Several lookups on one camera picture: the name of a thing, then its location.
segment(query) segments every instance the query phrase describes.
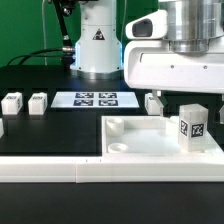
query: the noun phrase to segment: black table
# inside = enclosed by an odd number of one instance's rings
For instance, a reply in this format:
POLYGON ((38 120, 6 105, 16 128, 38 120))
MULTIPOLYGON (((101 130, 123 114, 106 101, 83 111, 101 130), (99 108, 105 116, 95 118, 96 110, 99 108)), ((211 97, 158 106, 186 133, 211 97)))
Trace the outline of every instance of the black table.
MULTIPOLYGON (((123 80, 111 82, 96 82, 71 77, 64 73, 61 67, 44 66, 12 66, 0 69, 0 97, 8 92, 20 91, 24 94, 25 105, 17 118, 7 118, 10 123, 9 130, 18 133, 23 125, 26 130, 31 130, 33 124, 44 125, 48 121, 48 133, 51 131, 54 119, 67 117, 66 124, 83 119, 84 114, 90 117, 92 144, 95 147, 85 151, 85 155, 98 155, 100 145, 100 116, 102 115, 145 115, 143 102, 145 91, 134 90, 139 100, 140 108, 131 110, 53 110, 48 108, 46 116, 32 118, 27 115, 27 102, 33 92, 48 92, 51 103, 56 91, 133 91, 123 80)), ((213 107, 217 104, 218 96, 196 96, 202 104, 213 107)), ((193 102, 193 99, 182 95, 178 101, 171 104, 175 113, 180 101, 193 102)), ((209 128, 214 136, 217 126, 210 122, 209 128)), ((41 135, 45 128, 38 127, 36 131, 41 135)), ((30 138, 36 132, 25 131, 30 138)), ((29 150, 29 144, 22 149, 24 142, 13 145, 14 141, 6 139, 0 143, 0 155, 83 155, 82 151, 67 152, 52 150, 48 147, 40 150, 39 147, 29 150)), ((221 224, 224 220, 224 184, 223 183, 97 183, 97 184, 0 184, 0 223, 203 223, 221 224)))

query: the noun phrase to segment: white block with fiducial marker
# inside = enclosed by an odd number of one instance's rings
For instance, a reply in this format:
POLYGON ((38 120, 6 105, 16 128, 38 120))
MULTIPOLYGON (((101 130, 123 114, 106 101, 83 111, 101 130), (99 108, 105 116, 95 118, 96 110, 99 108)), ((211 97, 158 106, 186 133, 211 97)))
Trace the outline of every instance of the white block with fiducial marker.
POLYGON ((28 105, 30 115, 43 115, 47 108, 47 94, 34 93, 30 98, 28 105))
POLYGON ((178 142, 182 149, 188 152, 208 150, 208 109, 199 104, 180 106, 179 117, 178 142))
POLYGON ((23 106, 22 93, 8 93, 1 101, 3 115, 16 115, 23 106))

